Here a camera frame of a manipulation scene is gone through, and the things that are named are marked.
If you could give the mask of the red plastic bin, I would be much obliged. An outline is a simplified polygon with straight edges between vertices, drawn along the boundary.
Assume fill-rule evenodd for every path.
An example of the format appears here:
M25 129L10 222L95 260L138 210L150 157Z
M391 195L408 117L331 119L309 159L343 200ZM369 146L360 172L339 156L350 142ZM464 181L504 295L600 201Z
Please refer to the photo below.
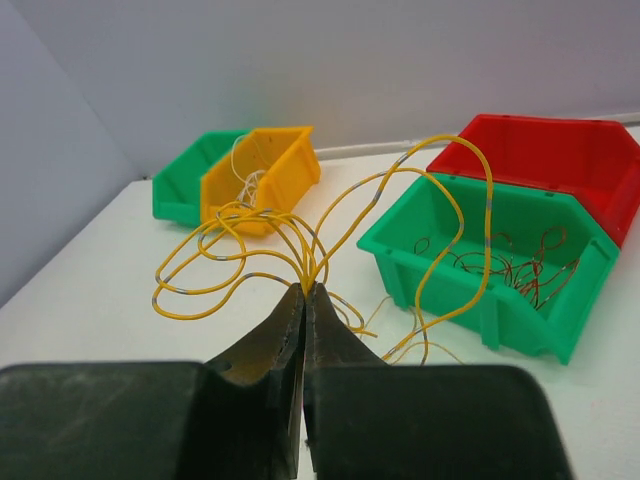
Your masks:
M639 208L639 143L621 123L479 114L460 137L496 183L569 194L624 245Z

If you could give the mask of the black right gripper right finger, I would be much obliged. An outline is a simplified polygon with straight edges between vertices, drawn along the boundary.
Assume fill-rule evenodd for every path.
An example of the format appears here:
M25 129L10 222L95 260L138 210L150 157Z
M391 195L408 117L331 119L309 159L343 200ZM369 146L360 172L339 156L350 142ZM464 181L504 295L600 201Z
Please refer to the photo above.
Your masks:
M509 365L391 366L306 298L303 409L320 479L569 479L547 397Z

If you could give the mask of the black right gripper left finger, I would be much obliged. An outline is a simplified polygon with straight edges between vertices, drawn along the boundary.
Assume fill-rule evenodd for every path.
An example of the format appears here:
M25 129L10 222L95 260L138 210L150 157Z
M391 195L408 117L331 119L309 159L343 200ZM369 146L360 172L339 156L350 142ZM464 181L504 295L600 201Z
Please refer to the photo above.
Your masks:
M293 479L304 293L194 361L32 363L1 372L5 479Z

